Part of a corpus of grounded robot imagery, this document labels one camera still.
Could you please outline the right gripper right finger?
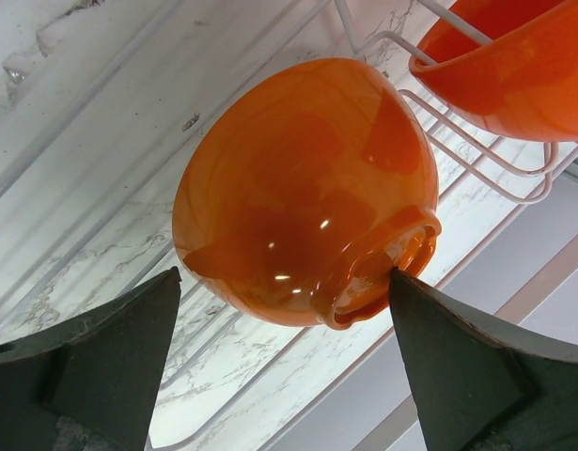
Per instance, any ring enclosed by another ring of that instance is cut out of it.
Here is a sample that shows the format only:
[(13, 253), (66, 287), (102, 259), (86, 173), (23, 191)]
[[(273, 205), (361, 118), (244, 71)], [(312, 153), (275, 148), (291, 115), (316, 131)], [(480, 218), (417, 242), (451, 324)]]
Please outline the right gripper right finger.
[(389, 307), (429, 450), (578, 450), (578, 345), (393, 269)]

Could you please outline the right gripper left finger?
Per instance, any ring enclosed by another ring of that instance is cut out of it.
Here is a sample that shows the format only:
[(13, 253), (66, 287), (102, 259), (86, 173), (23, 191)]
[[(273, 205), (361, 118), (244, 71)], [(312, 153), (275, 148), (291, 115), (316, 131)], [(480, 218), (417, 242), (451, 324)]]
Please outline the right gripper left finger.
[(0, 344), (0, 450), (142, 450), (180, 306), (180, 272)]

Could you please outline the white bowl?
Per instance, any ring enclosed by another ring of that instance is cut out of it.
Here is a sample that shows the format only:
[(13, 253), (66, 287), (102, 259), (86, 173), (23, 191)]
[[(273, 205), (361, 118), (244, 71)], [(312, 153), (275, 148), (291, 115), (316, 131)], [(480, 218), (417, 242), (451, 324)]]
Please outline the white bowl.
[(214, 123), (177, 190), (182, 265), (243, 313), (345, 330), (419, 275), (442, 227), (429, 140), (369, 64), (322, 58), (250, 89)]

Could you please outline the clear wire dish rack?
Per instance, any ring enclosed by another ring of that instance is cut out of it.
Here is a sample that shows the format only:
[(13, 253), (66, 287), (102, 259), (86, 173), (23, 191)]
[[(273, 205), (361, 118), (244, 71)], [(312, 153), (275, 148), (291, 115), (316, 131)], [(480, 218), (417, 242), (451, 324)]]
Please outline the clear wire dish rack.
[[(177, 263), (183, 168), (227, 101), (294, 63), (417, 90), (415, 1), (0, 1), (0, 343)], [(339, 333), (247, 318), (189, 275), (150, 427), (182, 450), (421, 450), (388, 313)]]

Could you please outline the orange bowl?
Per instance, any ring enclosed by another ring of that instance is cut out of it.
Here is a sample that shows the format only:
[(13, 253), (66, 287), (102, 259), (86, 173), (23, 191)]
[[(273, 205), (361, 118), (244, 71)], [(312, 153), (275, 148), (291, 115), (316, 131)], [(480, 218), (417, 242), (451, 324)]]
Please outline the orange bowl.
[(443, 19), (409, 70), (476, 127), (538, 142), (578, 142), (578, 0), (458, 1), (451, 11), (491, 39), (480, 46)]

